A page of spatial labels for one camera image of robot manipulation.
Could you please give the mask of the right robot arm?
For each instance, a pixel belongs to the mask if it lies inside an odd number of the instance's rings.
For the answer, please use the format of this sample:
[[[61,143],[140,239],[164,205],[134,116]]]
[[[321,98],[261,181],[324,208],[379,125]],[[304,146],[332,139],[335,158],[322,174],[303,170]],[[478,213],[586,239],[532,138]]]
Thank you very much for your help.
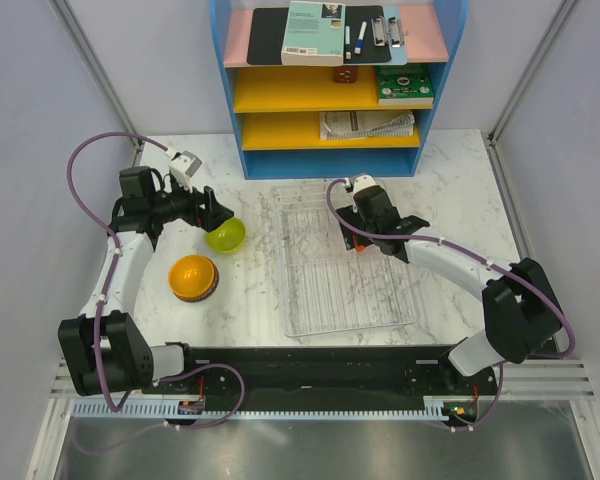
[[[479,371],[520,364],[567,322],[538,262],[493,260],[446,239],[424,219],[402,216],[371,176],[341,180],[351,205],[331,210],[347,249],[377,247],[384,255],[436,273],[482,304],[484,327],[452,347],[438,368],[447,392],[463,392]]]

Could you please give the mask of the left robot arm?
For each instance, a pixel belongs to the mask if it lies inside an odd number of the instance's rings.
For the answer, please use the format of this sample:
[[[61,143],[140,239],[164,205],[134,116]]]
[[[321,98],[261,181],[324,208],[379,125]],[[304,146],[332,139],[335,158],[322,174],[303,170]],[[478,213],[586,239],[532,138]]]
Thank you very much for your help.
[[[157,190],[150,167],[120,172],[122,195],[106,226],[107,254],[96,286],[79,315],[61,322],[58,339],[81,396],[139,390],[164,378],[178,393],[199,382],[185,360],[187,345],[148,345],[132,319],[140,283],[164,226],[175,220],[212,232],[233,218],[212,188],[188,191],[177,183]]]

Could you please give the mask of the lime green bowl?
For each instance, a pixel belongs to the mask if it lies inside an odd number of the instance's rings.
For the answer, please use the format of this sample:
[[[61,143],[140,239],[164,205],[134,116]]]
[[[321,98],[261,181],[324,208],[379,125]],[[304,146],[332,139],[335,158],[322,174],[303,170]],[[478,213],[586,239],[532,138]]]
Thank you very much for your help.
[[[238,251],[246,240],[246,227],[239,218],[226,220],[217,229],[205,234],[207,246],[216,253],[232,254]]]

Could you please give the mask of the yellow orange bowl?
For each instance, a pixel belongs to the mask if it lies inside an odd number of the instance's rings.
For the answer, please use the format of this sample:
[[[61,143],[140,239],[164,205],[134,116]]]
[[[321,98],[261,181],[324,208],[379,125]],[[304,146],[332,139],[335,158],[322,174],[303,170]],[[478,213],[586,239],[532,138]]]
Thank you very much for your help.
[[[189,255],[182,257],[172,266],[168,282],[174,294],[195,296],[211,286],[215,275],[215,266],[209,258]]]

